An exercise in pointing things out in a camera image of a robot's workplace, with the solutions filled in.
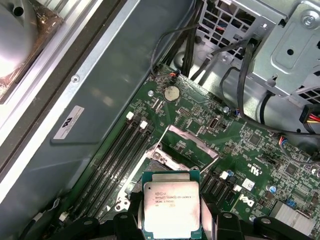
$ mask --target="ventilation holes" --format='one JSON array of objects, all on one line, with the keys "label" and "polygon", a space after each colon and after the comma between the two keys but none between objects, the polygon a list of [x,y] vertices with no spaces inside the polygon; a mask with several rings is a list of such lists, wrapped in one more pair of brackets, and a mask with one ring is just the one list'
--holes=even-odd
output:
[{"label": "ventilation holes", "polygon": [[237,21],[237,20],[235,20],[235,19],[233,19],[232,22],[231,22],[231,25],[233,25],[233,26],[235,26],[237,29],[239,29],[239,28],[241,27],[242,23],[239,22],[239,21]]},{"label": "ventilation holes", "polygon": [[210,14],[210,13],[208,13],[208,12],[206,12],[206,13],[204,14],[204,17],[205,17],[206,19],[210,20],[210,21],[213,22],[213,23],[216,23],[216,22],[218,21],[218,18],[216,18],[215,16],[213,16],[212,14]]},{"label": "ventilation holes", "polygon": [[202,27],[202,26],[198,27],[198,29],[199,29],[201,32],[205,33],[205,34],[209,34],[209,33],[210,33],[207,29],[205,29],[205,28]]},{"label": "ventilation holes", "polygon": [[[256,19],[238,6],[228,5],[222,0],[207,1],[207,8],[204,9],[202,16],[200,22],[206,29],[199,27],[198,30],[204,33],[205,39],[220,48],[241,41],[243,39],[241,35],[250,30],[250,26]],[[239,60],[244,57],[244,51],[241,47],[230,50],[229,53]]]},{"label": "ventilation holes", "polygon": [[242,9],[238,9],[238,11],[236,12],[235,17],[239,20],[241,20],[242,22],[244,22],[245,24],[248,24],[249,26],[251,26],[254,21],[256,20],[256,18],[252,15],[250,15],[249,13],[243,11]]},{"label": "ventilation holes", "polygon": [[220,40],[221,39],[221,36],[219,35],[219,34],[217,34],[217,33],[213,33],[213,35],[212,35],[215,39],[217,39],[217,40]]},{"label": "ventilation holes", "polygon": [[215,27],[215,25],[211,22],[209,22],[208,20],[203,19],[202,23],[204,25],[206,25],[208,28],[213,29]]},{"label": "ventilation holes", "polygon": [[299,96],[307,100],[311,104],[320,104],[320,88],[319,87],[300,93]]},{"label": "ventilation holes", "polygon": [[221,18],[229,23],[232,17],[226,13],[222,13]]},{"label": "ventilation holes", "polygon": [[241,28],[241,31],[244,32],[244,33],[246,33],[246,32],[248,31],[248,29],[249,29],[249,28],[244,25],[244,26]]},{"label": "ventilation holes", "polygon": [[229,45],[230,44],[230,41],[225,39],[225,38],[222,38],[221,42],[225,45]]},{"label": "ventilation holes", "polygon": [[214,45],[218,45],[218,41],[217,40],[215,40],[214,38],[211,38],[211,40],[210,40],[210,42],[212,42]]}]

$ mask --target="dimm slot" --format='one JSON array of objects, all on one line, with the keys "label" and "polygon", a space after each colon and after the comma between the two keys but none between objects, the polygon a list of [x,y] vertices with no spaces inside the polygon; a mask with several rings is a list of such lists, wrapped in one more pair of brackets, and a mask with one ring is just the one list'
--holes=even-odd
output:
[{"label": "dimm slot", "polygon": [[129,146],[129,149],[131,149],[137,140],[141,137],[142,133],[140,129],[136,129],[133,135],[130,137],[129,141],[126,142],[126,144],[119,149],[119,152],[114,160],[112,160],[112,166],[110,169],[108,169],[108,172],[104,175],[103,179],[99,182],[98,187],[94,194],[90,197],[88,201],[87,207],[85,207],[82,211],[81,215],[87,215],[91,210],[97,206],[97,202],[101,198],[101,195],[103,194],[104,187],[108,184],[110,178],[115,175],[115,173],[118,171],[119,166],[124,161],[125,156],[127,154],[126,147]]},{"label": "dimm slot", "polygon": [[204,180],[202,181],[201,187],[200,187],[200,192],[201,192],[201,193],[204,192],[204,189],[205,189],[205,187],[208,185],[211,177],[212,177],[212,176],[211,176],[209,173],[205,176]]},{"label": "dimm slot", "polygon": [[117,148],[117,145],[119,144],[119,142],[123,139],[123,137],[126,135],[126,133],[130,130],[129,127],[130,127],[130,122],[126,122],[126,124],[124,124],[122,129],[120,130],[120,133],[117,135],[115,141],[112,143],[111,147],[108,149],[108,151],[105,153],[105,155],[97,163],[96,169],[90,175],[90,178],[86,182],[84,188],[82,189],[81,193],[79,194],[79,196],[74,204],[73,212],[76,212],[78,210],[78,208],[81,207],[83,199],[90,193],[92,186],[96,183],[98,176],[101,174],[102,170],[104,169],[103,165],[106,165],[105,163],[108,162],[108,161],[106,161],[106,158],[109,155],[112,155],[114,153],[114,150]]},{"label": "dimm slot", "polygon": [[110,167],[114,164],[114,159],[117,159],[119,154],[121,154],[123,148],[127,145],[128,141],[132,138],[132,134],[137,130],[138,124],[136,122],[133,122],[131,125],[131,128],[129,131],[125,134],[122,141],[119,142],[119,144],[116,145],[116,148],[112,152],[112,154],[108,155],[106,159],[106,167],[103,167],[99,173],[99,176],[97,180],[95,181],[94,185],[90,189],[90,194],[86,195],[86,198],[82,202],[81,213],[80,217],[83,216],[84,212],[86,212],[86,209],[89,205],[91,205],[91,201],[95,198],[97,195],[97,191],[99,190],[99,187],[101,185],[101,182],[104,180],[104,178],[107,178],[109,175],[107,174],[110,171]]},{"label": "dimm slot", "polygon": [[114,179],[114,180],[116,180],[116,181],[113,181],[113,184],[112,184],[111,189],[110,189],[110,190],[107,189],[107,190],[108,190],[108,194],[107,194],[107,196],[104,198],[104,201],[103,201],[103,203],[101,204],[101,206],[100,206],[100,208],[98,209],[98,211],[95,212],[95,214],[94,214],[95,217],[98,218],[98,217],[101,216],[99,213],[102,213],[102,212],[103,212],[103,210],[104,210],[104,208],[105,208],[105,206],[106,206],[106,204],[107,204],[107,202],[108,202],[108,200],[109,200],[110,194],[117,188],[117,186],[118,186],[117,184],[118,184],[120,181],[122,181],[122,179],[125,177],[127,171],[130,169],[130,167],[136,163],[135,160],[136,160],[136,159],[139,159],[139,158],[141,157],[141,155],[143,154],[143,152],[145,151],[145,149],[146,149],[146,147],[147,147],[146,143],[147,143],[150,135],[151,135],[151,132],[146,132],[146,133],[145,133],[144,138],[142,139],[141,143],[138,145],[138,147],[136,148],[136,150],[135,150],[135,152],[134,152],[134,154],[133,154],[133,156],[132,156],[133,161],[132,161],[132,162],[131,162],[131,161],[127,161],[129,164],[127,164],[127,165],[125,166],[125,168],[120,172],[119,177],[117,177],[116,179]]},{"label": "dimm slot", "polygon": [[224,188],[224,186],[225,186],[224,183],[221,182],[221,181],[219,181],[218,184],[217,184],[217,186],[214,187],[214,188],[211,190],[211,193],[212,193],[215,197],[217,197],[217,194]]}]

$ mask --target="wire bundle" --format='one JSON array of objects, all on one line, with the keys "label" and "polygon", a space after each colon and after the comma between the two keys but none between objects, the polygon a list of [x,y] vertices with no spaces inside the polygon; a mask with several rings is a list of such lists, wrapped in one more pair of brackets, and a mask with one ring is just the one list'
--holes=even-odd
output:
[{"label": "wire bundle", "polygon": [[283,146],[286,142],[288,142],[288,139],[286,139],[284,136],[281,136],[279,139],[279,145]]},{"label": "wire bundle", "polygon": [[280,139],[279,139],[279,147],[281,149],[281,151],[283,152],[283,154],[292,162],[295,162],[297,164],[300,164],[300,165],[315,165],[315,164],[320,164],[319,161],[309,161],[311,159],[311,157],[308,158],[308,161],[298,161],[298,160],[295,160],[293,159],[289,153],[286,151],[285,149],[285,143],[288,142],[288,139],[286,139],[284,136],[281,136]]},{"label": "wire bundle", "polygon": [[318,124],[320,123],[320,117],[310,114],[309,119],[306,121],[308,124]]}]

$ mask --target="screw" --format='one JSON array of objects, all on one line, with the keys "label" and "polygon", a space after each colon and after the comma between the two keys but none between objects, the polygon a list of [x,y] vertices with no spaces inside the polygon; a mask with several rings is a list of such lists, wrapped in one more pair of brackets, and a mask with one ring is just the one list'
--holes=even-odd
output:
[{"label": "screw", "polygon": [[227,219],[232,218],[232,215],[230,213],[224,213],[223,216]]},{"label": "screw", "polygon": [[303,18],[303,24],[307,27],[312,27],[315,24],[315,17],[314,16],[305,16]]},{"label": "screw", "polygon": [[228,106],[224,106],[224,107],[222,108],[222,111],[223,111],[225,114],[227,114],[228,112],[230,112],[230,108],[229,108]]},{"label": "screw", "polygon": [[154,91],[152,91],[152,90],[148,91],[148,96],[149,97],[152,97],[154,94],[155,94]]},{"label": "screw", "polygon": [[160,158],[160,154],[155,152],[154,154],[152,154],[152,158],[159,159]]},{"label": "screw", "polygon": [[249,217],[250,222],[253,222],[257,217],[255,215],[251,215]]},{"label": "screw", "polygon": [[262,218],[261,222],[263,222],[264,224],[270,224],[271,221],[268,218]]},{"label": "screw", "polygon": [[71,77],[71,82],[77,83],[77,82],[79,82],[79,81],[80,81],[80,77],[79,77],[78,75],[73,75],[73,76]]}]

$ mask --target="black cable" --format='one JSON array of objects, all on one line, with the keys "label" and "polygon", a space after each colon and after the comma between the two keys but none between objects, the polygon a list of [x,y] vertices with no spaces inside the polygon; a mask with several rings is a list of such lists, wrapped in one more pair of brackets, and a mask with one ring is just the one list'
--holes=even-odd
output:
[{"label": "black cable", "polygon": [[171,62],[174,60],[175,56],[177,55],[179,49],[181,48],[182,44],[187,39],[188,32],[184,31],[182,32],[177,40],[174,42],[170,50],[167,52],[167,54],[164,56],[162,62],[168,66],[170,66]]},{"label": "black cable", "polygon": [[[209,65],[210,63],[210,58],[206,58],[203,63],[201,64],[201,66],[199,67],[198,71],[196,71],[192,77],[190,78],[190,80],[194,81],[197,79],[197,77],[199,77],[199,75],[206,69],[206,67]],[[200,79],[200,81],[198,82],[198,85],[203,86],[205,84],[207,79]]]},{"label": "black cable", "polygon": [[310,134],[315,134],[316,132],[312,129],[312,127],[310,126],[310,124],[308,122],[303,124],[304,129],[307,130],[308,133]]},{"label": "black cable", "polygon": [[273,97],[275,94],[272,93],[271,91],[267,91],[266,94],[265,94],[265,97],[264,99],[262,100],[261,102],[261,105],[260,105],[260,111],[259,111],[259,119],[260,119],[260,123],[265,125],[266,122],[265,122],[265,109],[266,109],[266,105],[269,101],[269,99],[271,97]]},{"label": "black cable", "polygon": [[[243,41],[239,41],[239,42],[236,42],[236,43],[233,43],[233,44],[230,44],[228,46],[224,46],[224,47],[221,47],[213,52],[211,52],[211,55],[213,57],[215,57],[216,55],[218,55],[219,53],[223,53],[223,52],[227,52],[227,51],[230,51],[230,50],[233,50],[233,49],[237,49],[239,48],[240,46],[242,45],[245,45],[247,44],[248,40],[243,40]],[[209,65],[211,59],[210,58],[206,58],[204,60],[204,62],[202,63],[202,65],[200,66],[200,68],[198,69],[198,71],[196,71],[192,77],[190,78],[191,80],[195,80],[197,77],[199,77],[199,75],[203,72],[203,70],[206,69],[206,67]]]},{"label": "black cable", "polygon": [[18,240],[25,240],[26,236],[28,235],[30,229],[33,227],[33,225],[36,223],[36,220],[32,219],[27,226],[23,229],[21,235],[19,236]]},{"label": "black cable", "polygon": [[281,130],[281,129],[277,129],[277,128],[274,128],[271,126],[267,126],[267,125],[261,124],[260,122],[257,122],[256,120],[252,119],[251,117],[248,117],[247,115],[245,115],[245,112],[244,112],[245,82],[246,82],[246,77],[248,74],[250,62],[252,59],[253,50],[254,50],[254,46],[251,43],[248,44],[247,47],[245,48],[244,58],[242,60],[242,65],[241,65],[240,74],[239,74],[239,81],[238,81],[238,86],[237,86],[237,90],[236,90],[236,99],[237,99],[239,113],[240,113],[241,118],[244,121],[248,122],[249,124],[251,124],[257,128],[268,130],[268,131],[271,131],[274,133],[278,133],[278,134],[282,134],[282,135],[299,136],[299,137],[320,138],[320,134],[287,131],[287,130]]},{"label": "black cable", "polygon": [[283,154],[291,161],[295,162],[296,164],[300,164],[300,165],[315,165],[315,164],[320,164],[320,161],[311,161],[311,162],[307,162],[307,161],[299,161],[299,160],[295,160],[293,159],[285,150],[283,144],[280,145],[280,149],[283,152]]},{"label": "black cable", "polygon": [[[194,13],[190,20],[192,24],[196,24],[199,22],[202,6],[203,6],[202,1],[196,2]],[[190,69],[192,67],[193,59],[194,59],[196,32],[197,32],[197,29],[195,28],[189,30],[187,41],[186,41],[185,54],[183,58],[181,73],[185,75],[187,78],[189,77]]]},{"label": "black cable", "polygon": [[169,74],[163,74],[163,75],[156,75],[155,71],[154,71],[154,62],[155,62],[155,57],[156,57],[156,53],[157,53],[157,49],[162,41],[162,39],[169,35],[169,34],[175,34],[175,33],[179,33],[179,32],[182,32],[182,31],[186,31],[186,30],[190,30],[190,29],[194,29],[194,28],[198,28],[200,25],[199,24],[196,24],[196,25],[192,25],[192,26],[186,26],[186,27],[181,27],[181,28],[178,28],[178,29],[175,29],[175,30],[171,30],[171,31],[167,31],[165,33],[163,33],[158,42],[156,43],[155,47],[154,47],[154,50],[151,54],[151,59],[150,59],[150,72],[151,74],[155,77],[155,78],[160,78],[160,77],[164,77],[164,76],[169,76]]},{"label": "black cable", "polygon": [[224,101],[224,103],[230,108],[230,109],[234,109],[233,104],[229,102],[229,100],[226,98],[225,93],[224,93],[224,82],[225,80],[229,77],[231,71],[237,71],[240,72],[240,70],[238,68],[236,68],[235,66],[230,67],[225,74],[223,75],[223,77],[221,78],[221,81],[219,83],[219,91],[221,93],[221,97],[222,100]]}]

